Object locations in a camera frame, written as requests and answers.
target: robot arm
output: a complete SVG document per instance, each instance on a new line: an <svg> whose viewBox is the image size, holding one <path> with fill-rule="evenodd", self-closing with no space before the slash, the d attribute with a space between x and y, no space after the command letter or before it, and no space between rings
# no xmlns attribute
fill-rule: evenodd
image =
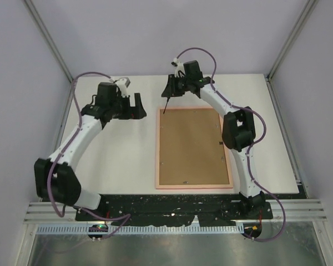
<svg viewBox="0 0 333 266"><path fill-rule="evenodd" d="M52 177L52 193L55 201L68 206L88 209L105 209L105 201L101 195L89 192L81 187L75 175L77 164L90 142L104 129L111 119L142 119L146 117L139 93L134 94L135 106L130 105L127 87L128 78L121 78L114 83L100 83L94 104L86 105L82 111L82 125L76 138L70 143L64 155L60 157L54 168ZM71 141L78 129L73 129L61 146L47 159L39 158L34 164L37 195L48 198L47 178L53 162L60 155L63 147Z"/></svg>
<svg viewBox="0 0 333 266"><path fill-rule="evenodd" d="M265 195L251 180L247 161L247 150L255 138L253 114L229 106L221 98L222 93L217 91L215 84L213 86L216 90L212 88L211 79L203 77L197 61L182 64L178 59L174 59L172 65L176 67L176 71L175 74L168 76L168 83L162 97L168 99L179 97L190 91L206 101L223 117L222 139L227 148L232 151L236 161L240 178L241 210L249 213L255 208L262 207L265 204ZM249 156L251 172L255 180L258 180L253 159L253 148L250 149Z"/></svg>

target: white enclosure wall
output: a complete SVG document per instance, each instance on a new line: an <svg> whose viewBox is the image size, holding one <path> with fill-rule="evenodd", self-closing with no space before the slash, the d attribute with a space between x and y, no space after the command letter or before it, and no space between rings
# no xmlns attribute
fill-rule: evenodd
<svg viewBox="0 0 333 266"><path fill-rule="evenodd" d="M68 87L23 3L0 1L0 266L16 258L33 164L53 148Z"/></svg>
<svg viewBox="0 0 333 266"><path fill-rule="evenodd" d="M188 47L218 73L268 73L306 0L33 0L73 75L168 74ZM200 52L205 73L212 62Z"/></svg>
<svg viewBox="0 0 333 266"><path fill-rule="evenodd" d="M274 87L310 192L333 227L333 0L319 1Z"/></svg>

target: black cable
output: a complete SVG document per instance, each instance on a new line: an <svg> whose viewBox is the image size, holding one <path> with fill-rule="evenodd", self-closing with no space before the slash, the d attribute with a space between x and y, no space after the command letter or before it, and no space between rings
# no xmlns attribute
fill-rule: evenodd
<svg viewBox="0 0 333 266"><path fill-rule="evenodd" d="M91 103L90 104L94 103L94 97L96 97L96 96L97 96L96 94L93 94L93 96L91 96Z"/></svg>
<svg viewBox="0 0 333 266"><path fill-rule="evenodd" d="M181 70L179 70L179 71L178 71L178 75L179 75L179 77L181 78L181 75L185 76L185 73L182 72Z"/></svg>

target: cork board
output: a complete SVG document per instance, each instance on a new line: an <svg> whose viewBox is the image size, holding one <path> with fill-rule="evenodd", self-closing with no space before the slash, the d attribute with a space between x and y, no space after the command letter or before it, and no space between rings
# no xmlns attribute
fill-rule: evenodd
<svg viewBox="0 0 333 266"><path fill-rule="evenodd" d="M156 188L233 188L222 119L212 108L168 108L157 114Z"/></svg>

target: metal floor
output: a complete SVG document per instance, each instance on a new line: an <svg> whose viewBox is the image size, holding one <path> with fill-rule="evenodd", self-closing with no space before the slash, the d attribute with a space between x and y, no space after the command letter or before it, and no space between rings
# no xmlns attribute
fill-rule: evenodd
<svg viewBox="0 0 333 266"><path fill-rule="evenodd" d="M264 223L261 237L275 235L281 224ZM267 243L253 242L240 234L154 234L89 241L63 254L48 251L69 249L86 238L36 235L28 265L326 265L312 222L289 222L280 238Z"/></svg>

